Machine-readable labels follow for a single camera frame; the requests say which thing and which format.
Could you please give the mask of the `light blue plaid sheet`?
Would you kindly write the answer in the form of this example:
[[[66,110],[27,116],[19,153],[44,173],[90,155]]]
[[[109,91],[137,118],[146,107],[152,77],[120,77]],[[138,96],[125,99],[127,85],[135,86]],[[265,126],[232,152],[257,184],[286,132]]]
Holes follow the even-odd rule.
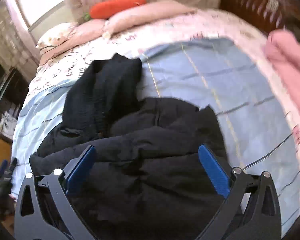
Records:
[[[12,179],[14,196],[30,171],[30,155],[61,122],[70,87],[92,61],[112,56],[109,45],[94,40],[38,70],[13,136],[12,155],[18,159]],[[173,97],[198,107],[210,105],[218,116],[231,165],[252,174],[271,173],[282,232],[287,233],[300,213],[297,146],[279,98],[257,64],[226,38],[163,44],[137,57],[144,74],[139,97]]]

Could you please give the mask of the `floral pillow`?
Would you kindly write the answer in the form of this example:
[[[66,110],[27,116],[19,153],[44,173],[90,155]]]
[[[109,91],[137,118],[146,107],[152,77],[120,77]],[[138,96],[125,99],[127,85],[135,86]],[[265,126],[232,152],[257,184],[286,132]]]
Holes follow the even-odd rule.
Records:
[[[37,42],[36,48],[56,47],[74,35],[78,22],[60,23],[49,29]]]

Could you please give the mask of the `orange carrot plush pillow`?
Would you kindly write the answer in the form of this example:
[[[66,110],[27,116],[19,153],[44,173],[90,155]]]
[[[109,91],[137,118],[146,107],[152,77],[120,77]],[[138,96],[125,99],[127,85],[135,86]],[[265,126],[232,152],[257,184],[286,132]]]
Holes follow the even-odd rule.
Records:
[[[108,0],[93,5],[89,10],[92,19],[109,19],[111,16],[124,10],[146,4],[146,0]]]

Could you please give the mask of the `black puffer jacket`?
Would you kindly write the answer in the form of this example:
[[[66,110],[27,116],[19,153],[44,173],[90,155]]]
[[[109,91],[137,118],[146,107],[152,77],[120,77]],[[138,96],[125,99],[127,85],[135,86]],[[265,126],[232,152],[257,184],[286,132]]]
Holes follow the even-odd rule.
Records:
[[[138,100],[140,59],[95,60],[70,88],[58,124],[30,156],[34,174],[65,167],[91,145],[93,167],[73,205],[100,239],[195,239],[223,202],[198,148],[222,161],[211,107]]]

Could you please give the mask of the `pink floral bed sheet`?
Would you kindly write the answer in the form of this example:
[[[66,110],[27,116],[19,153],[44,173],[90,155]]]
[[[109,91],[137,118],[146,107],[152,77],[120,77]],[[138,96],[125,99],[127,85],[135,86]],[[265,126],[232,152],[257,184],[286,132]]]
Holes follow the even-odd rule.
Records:
[[[261,74],[269,82],[272,92],[278,96],[283,112],[287,115],[288,126],[294,135],[297,146],[296,157],[300,165],[299,110],[278,72],[266,59],[263,51],[266,37],[252,25],[228,12],[206,10],[147,23],[125,30],[109,39],[100,36],[94,40],[100,40],[103,44],[109,45],[113,55],[117,53],[128,58],[135,58],[137,53],[143,53],[163,44],[219,38],[231,40],[241,51],[246,53],[257,64]],[[39,66],[38,70],[48,66],[55,58]]]

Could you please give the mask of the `dark wooden side furniture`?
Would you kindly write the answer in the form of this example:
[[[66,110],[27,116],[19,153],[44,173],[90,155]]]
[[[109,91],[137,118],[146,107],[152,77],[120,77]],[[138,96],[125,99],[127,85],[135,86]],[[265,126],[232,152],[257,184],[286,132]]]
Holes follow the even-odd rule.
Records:
[[[0,165],[4,160],[10,161],[13,134],[28,85],[19,70],[13,67],[0,80]]]

